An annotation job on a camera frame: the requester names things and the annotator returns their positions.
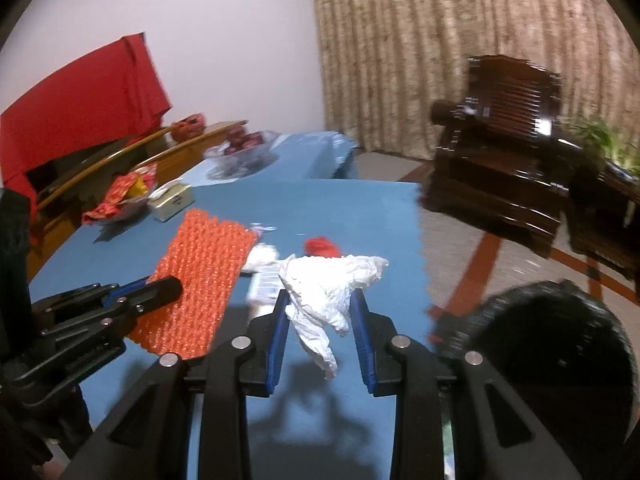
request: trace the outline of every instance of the orange foam mesh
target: orange foam mesh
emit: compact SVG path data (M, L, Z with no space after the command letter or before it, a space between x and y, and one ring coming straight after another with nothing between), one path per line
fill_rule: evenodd
M191 209L149 281L175 276L180 300L138 318L129 337L154 354L183 359L206 354L240 269L257 235L237 222L219 222Z

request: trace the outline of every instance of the silver screw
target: silver screw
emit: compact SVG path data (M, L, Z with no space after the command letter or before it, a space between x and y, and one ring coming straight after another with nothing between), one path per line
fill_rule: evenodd
M391 338L391 344L396 348L407 348L411 340L405 335L395 335Z
M238 337L235 337L231 342L231 346L238 350L244 350L245 348L249 348L250 344L251 344L251 340L245 335L239 335Z
M482 357L482 354L480 352L471 351L465 354L465 361L470 365L481 365L483 360L484 358Z
M174 353L169 352L168 354L164 354L160 358L160 365L166 368L171 368L178 362L178 356Z

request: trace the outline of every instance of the beige patterned curtain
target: beige patterned curtain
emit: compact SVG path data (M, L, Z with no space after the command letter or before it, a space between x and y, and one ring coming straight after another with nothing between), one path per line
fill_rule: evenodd
M562 75L562 113L638 141L640 57L606 0L315 0L326 123L367 150L431 158L436 99L458 100L466 58L505 54Z

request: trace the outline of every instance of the green plant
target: green plant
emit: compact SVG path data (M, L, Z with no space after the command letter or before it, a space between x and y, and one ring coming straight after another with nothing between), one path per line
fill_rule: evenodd
M580 118L572 124L571 130L582 139L589 154L600 160L610 160L627 173L640 176L638 149L631 142L622 143L620 132L603 118Z

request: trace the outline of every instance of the floor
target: floor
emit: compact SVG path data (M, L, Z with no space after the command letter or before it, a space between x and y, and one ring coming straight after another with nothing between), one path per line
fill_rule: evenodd
M430 162L385 153L356 157L361 178L421 182ZM556 237L551 256L544 259L530 249L498 238L441 213L420 210L424 255L430 276L433 304L426 309L437 316L441 309L466 314L484 298L507 288L542 280L571 280L600 298L625 327L640 363L640 306L633 282L569 245L566 225Z

